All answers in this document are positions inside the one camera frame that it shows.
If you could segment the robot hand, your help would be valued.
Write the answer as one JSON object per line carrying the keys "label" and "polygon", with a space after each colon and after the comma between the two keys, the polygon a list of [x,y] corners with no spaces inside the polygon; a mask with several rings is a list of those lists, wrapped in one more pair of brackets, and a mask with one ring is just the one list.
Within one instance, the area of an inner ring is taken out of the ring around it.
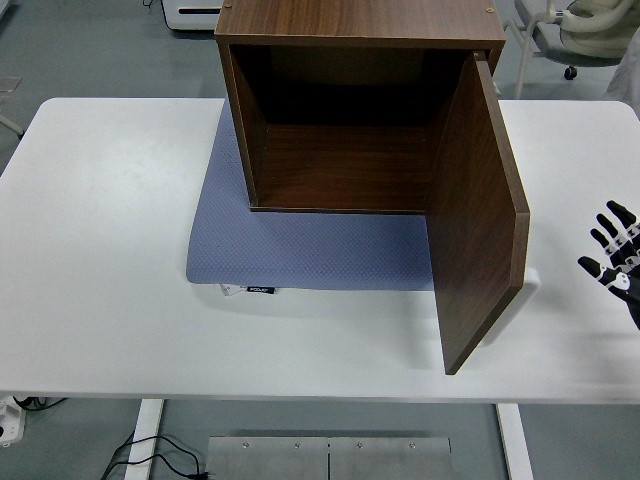
{"label": "robot hand", "polygon": [[599,213],[596,220],[605,233],[593,228],[590,234],[602,247],[610,266],[588,256],[581,256],[577,262],[607,291],[626,304],[636,328],[639,328],[639,219],[614,200],[609,200],[606,206],[621,228]]}

